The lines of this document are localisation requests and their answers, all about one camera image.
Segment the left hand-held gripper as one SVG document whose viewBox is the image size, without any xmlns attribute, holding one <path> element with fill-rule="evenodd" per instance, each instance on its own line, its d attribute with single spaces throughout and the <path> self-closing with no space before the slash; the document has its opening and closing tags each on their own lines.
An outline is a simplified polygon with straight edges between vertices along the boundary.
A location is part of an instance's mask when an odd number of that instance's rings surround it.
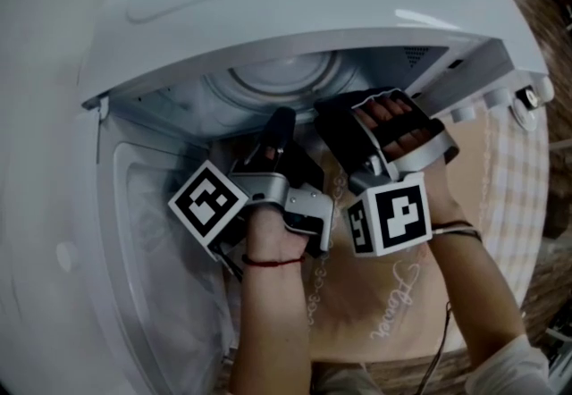
<svg viewBox="0 0 572 395">
<path fill-rule="evenodd" d="M 168 206 L 215 260 L 225 260 L 246 236 L 246 214 L 256 206 L 282 212 L 285 228 L 308 236 L 306 252 L 329 250 L 334 204 L 323 193 L 324 171 L 293 138 L 296 112 L 279 107 L 248 158 L 252 172 L 224 175 L 206 160 Z M 284 175 L 273 172 L 284 154 Z"/>
</svg>

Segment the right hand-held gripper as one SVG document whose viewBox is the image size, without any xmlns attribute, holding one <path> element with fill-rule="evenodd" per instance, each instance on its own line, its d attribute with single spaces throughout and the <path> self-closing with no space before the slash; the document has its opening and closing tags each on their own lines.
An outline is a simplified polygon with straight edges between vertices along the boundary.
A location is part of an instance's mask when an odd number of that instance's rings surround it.
<svg viewBox="0 0 572 395">
<path fill-rule="evenodd" d="M 354 108 L 388 97 L 402 101 L 409 113 L 368 129 Z M 356 198 L 348 206 L 348 228 L 356 256 L 385 256 L 427 242 L 432 237 L 423 170 L 459 153 L 444 124 L 426 115 L 402 91 L 371 88 L 339 94 L 315 103 L 315 128 L 349 175 Z M 427 141 L 391 160 L 383 147 L 412 130 L 426 129 Z"/>
</svg>

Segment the person's right hand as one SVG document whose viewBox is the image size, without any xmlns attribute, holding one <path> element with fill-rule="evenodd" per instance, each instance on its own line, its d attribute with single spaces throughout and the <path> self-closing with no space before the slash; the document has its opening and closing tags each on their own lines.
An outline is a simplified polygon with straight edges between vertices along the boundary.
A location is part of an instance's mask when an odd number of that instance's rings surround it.
<svg viewBox="0 0 572 395">
<path fill-rule="evenodd" d="M 427 128 L 417 128 L 397 136 L 391 131 L 391 122 L 403 122 L 412 108 L 402 100 L 388 97 L 369 99 L 354 109 L 356 117 L 374 134 L 384 155 L 395 160 L 422 146 L 432 138 Z"/>
</svg>

